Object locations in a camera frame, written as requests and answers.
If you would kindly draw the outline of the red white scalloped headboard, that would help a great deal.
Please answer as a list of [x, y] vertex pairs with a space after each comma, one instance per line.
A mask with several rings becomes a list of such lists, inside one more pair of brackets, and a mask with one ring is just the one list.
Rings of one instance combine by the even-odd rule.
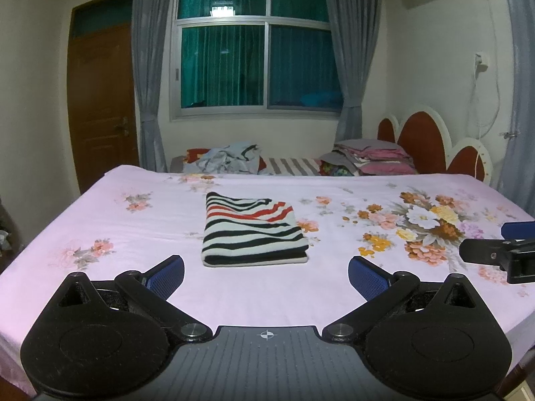
[[377, 139], [394, 142], [413, 159], [420, 174], [463, 174], [489, 185], [493, 164], [479, 139], [452, 143], [445, 121], [430, 107], [418, 107], [403, 121], [388, 114], [379, 121]]

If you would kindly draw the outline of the grey striped mattress cover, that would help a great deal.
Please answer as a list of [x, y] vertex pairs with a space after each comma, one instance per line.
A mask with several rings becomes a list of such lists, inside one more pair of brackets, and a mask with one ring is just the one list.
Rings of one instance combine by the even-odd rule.
[[269, 176], [319, 176], [320, 161], [306, 157], [269, 157], [259, 173]]

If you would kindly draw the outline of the pile of grey clothes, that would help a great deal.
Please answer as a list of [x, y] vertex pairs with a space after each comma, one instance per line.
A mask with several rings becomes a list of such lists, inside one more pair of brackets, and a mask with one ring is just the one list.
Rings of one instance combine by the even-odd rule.
[[252, 174], [266, 170], [261, 149], [252, 142], [237, 142], [219, 148], [191, 148], [183, 163], [187, 174]]

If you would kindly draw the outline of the brown wooden door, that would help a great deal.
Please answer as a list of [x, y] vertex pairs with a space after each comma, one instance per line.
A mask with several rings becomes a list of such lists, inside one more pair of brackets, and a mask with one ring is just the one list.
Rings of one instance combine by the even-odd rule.
[[93, 0], [72, 11], [67, 109], [81, 192], [109, 170], [139, 164], [133, 71], [133, 0]]

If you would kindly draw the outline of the grey curtain at right edge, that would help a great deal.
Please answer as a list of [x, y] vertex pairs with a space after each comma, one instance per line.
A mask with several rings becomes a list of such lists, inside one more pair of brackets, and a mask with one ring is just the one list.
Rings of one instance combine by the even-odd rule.
[[534, 0], [507, 0], [513, 47], [513, 137], [509, 139], [499, 190], [534, 214]]

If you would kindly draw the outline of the striped knit child sweater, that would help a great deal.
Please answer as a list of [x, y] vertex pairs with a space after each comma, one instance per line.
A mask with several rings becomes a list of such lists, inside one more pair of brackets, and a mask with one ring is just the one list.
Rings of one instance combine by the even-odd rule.
[[206, 194], [204, 265], [246, 267], [306, 263], [309, 248], [292, 205], [270, 198]]

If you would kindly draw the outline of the left grey curtain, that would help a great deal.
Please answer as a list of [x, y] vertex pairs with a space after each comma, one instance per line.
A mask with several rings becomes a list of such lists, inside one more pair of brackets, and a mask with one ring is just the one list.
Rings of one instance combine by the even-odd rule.
[[140, 114], [140, 163], [155, 172], [167, 171], [159, 128], [159, 96], [170, 2], [133, 0], [132, 4], [131, 55]]

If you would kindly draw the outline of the white wall socket plug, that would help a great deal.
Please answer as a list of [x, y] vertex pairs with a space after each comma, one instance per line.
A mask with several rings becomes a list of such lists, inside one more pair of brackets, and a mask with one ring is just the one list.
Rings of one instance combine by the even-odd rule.
[[476, 52], [474, 54], [474, 74], [484, 73], [489, 69], [490, 60], [486, 53]]

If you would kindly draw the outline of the stack of folded pink bedding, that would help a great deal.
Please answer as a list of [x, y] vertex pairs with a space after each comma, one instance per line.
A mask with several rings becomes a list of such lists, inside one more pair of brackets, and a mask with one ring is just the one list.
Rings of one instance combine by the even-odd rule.
[[417, 175], [412, 157], [399, 145], [379, 139], [336, 142], [319, 159], [322, 176]]

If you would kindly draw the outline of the aluminium sliding window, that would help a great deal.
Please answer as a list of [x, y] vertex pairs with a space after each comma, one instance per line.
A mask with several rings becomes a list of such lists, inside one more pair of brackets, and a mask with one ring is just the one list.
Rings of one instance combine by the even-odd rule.
[[343, 105], [326, 0], [176, 0], [172, 119]]

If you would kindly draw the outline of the pink floral bed sheet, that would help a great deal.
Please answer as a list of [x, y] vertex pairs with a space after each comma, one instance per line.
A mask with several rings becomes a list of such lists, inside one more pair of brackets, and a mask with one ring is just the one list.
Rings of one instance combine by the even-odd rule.
[[[308, 241], [307, 261], [211, 268], [201, 259], [210, 192], [268, 198], [291, 206]], [[31, 392], [20, 347], [70, 272], [109, 280], [145, 271], [172, 254], [186, 277], [172, 303], [211, 328], [325, 327], [362, 302], [347, 266], [361, 255], [389, 272], [425, 281], [466, 275], [502, 326], [513, 357], [534, 343], [534, 287], [511, 285], [499, 269], [464, 263], [465, 238], [499, 238], [528, 215], [464, 175], [246, 176], [172, 175], [121, 166], [81, 195], [25, 248], [1, 276], [1, 374]]]

